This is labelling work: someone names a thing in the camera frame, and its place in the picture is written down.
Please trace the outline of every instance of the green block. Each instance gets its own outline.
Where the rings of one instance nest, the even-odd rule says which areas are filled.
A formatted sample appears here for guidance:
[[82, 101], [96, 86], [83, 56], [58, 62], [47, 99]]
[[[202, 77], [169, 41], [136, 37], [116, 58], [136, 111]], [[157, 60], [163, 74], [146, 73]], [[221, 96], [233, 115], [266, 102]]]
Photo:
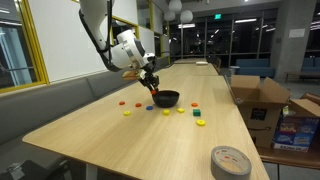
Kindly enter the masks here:
[[200, 111], [200, 109], [194, 109], [194, 110], [193, 110], [193, 116], [201, 116], [201, 111]]

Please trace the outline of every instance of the floor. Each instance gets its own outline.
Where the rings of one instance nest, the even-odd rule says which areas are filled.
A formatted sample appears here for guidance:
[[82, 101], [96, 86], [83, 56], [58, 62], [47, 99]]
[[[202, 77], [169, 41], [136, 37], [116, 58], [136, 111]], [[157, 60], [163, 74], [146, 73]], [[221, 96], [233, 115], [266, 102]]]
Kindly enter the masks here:
[[[227, 76], [230, 75], [228, 69], [222, 69], [221, 74]], [[320, 95], [320, 84], [318, 80], [308, 79], [302, 81], [301, 79], [289, 79], [287, 83], [284, 81], [284, 79], [274, 80], [291, 91], [291, 99], [298, 99], [305, 92], [311, 92]], [[277, 164], [263, 164], [271, 180], [320, 180], [320, 170], [279, 165], [278, 171]]]

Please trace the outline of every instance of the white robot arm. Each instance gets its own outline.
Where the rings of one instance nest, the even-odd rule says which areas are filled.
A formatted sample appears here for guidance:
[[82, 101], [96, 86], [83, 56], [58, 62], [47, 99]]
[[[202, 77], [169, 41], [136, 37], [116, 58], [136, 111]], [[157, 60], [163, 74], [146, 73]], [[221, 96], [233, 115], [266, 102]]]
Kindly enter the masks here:
[[[152, 53], [145, 54], [140, 40], [133, 32], [127, 30], [120, 33], [117, 36], [119, 44], [114, 47], [109, 43], [114, 0], [80, 0], [79, 2], [81, 22], [107, 69], [114, 72], [128, 66], [135, 70], [142, 69], [139, 81], [151, 92], [157, 92], [159, 77], [153, 75], [156, 57]], [[106, 17], [108, 17], [108, 38], [105, 40], [100, 26]]]

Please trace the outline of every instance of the cardboard box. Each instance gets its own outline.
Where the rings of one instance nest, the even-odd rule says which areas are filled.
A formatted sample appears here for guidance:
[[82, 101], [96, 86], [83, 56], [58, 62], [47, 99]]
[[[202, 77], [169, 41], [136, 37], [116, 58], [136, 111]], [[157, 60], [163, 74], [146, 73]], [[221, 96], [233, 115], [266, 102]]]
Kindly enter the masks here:
[[255, 145], [270, 148], [290, 91], [270, 78], [265, 78], [260, 86], [259, 76], [241, 75], [231, 77], [231, 90]]
[[289, 111], [291, 115], [284, 115], [278, 124], [274, 148], [307, 152], [320, 122], [320, 106], [296, 99], [290, 100]]

